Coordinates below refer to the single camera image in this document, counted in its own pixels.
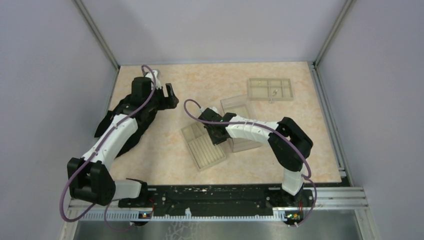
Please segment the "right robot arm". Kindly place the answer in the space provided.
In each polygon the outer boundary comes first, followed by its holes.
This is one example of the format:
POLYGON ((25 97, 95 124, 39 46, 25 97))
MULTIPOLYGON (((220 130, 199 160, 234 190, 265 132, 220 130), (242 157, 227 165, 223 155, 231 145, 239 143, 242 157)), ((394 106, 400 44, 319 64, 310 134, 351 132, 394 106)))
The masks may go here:
POLYGON ((314 143, 292 118, 269 122, 247 119, 232 112, 221 116, 212 107, 201 108, 200 111, 198 120, 214 145, 227 139, 244 139, 268 145, 283 167, 283 203, 295 206, 301 200, 304 178, 310 176, 306 159, 314 143))

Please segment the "beige slotted ring tray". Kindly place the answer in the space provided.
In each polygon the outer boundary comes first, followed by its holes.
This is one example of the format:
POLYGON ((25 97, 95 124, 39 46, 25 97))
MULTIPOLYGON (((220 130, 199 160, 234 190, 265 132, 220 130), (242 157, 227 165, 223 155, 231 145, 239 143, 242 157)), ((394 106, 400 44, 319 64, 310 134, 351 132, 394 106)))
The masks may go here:
POLYGON ((200 122, 193 122, 181 129, 188 151, 199 171, 204 171, 227 159, 220 145, 214 145, 200 122))

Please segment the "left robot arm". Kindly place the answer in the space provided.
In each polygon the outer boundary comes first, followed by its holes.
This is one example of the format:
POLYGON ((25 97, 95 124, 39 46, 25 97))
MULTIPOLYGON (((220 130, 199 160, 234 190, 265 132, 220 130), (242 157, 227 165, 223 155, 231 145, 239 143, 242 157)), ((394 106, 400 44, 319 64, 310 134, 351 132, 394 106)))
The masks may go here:
POLYGON ((162 85, 160 71, 143 65, 142 76, 131 82, 131 93, 106 113, 94 137, 97 142, 82 157, 67 164, 70 196, 106 206, 128 201, 138 207, 149 203, 147 183, 127 178, 114 180, 110 174, 117 157, 134 148, 159 111, 175 109, 179 103, 170 83, 162 85))

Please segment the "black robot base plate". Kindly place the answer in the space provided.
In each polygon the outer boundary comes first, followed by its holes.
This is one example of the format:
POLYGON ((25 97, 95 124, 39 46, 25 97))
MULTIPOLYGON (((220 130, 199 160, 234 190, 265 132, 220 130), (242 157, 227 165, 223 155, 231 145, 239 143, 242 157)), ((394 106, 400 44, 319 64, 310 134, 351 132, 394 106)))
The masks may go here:
POLYGON ((148 185, 135 199, 122 199, 120 208, 154 208, 155 217, 177 217, 189 209, 194 217, 268 217, 274 208, 304 211, 313 205, 310 189, 295 196, 278 184, 148 185))

